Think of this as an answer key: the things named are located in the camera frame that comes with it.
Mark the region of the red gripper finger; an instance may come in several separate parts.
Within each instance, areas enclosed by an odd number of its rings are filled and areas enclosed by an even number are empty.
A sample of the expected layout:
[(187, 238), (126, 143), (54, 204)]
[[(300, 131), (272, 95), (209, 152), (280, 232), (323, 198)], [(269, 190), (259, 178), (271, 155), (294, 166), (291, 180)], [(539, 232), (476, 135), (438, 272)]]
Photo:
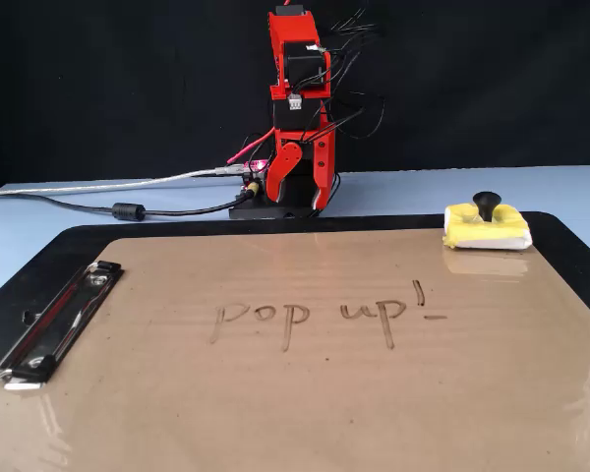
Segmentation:
[(279, 202), (282, 183), (300, 162), (302, 154), (298, 143), (287, 142), (278, 146), (276, 156), (266, 173), (266, 195), (271, 201)]
[(323, 210), (329, 201), (334, 178), (334, 142), (334, 132), (330, 132), (313, 143), (313, 177), (317, 186), (313, 210)]

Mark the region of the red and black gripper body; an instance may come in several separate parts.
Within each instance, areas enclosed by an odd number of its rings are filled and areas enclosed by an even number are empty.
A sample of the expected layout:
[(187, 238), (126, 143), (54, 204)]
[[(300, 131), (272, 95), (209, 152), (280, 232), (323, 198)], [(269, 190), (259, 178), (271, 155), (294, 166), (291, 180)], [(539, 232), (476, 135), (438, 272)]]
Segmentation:
[(335, 144), (335, 132), (330, 129), (325, 101), (320, 98), (303, 98), (301, 107), (292, 109), (287, 99), (275, 100), (273, 112), (273, 145), (281, 148), (294, 142), (300, 146)]

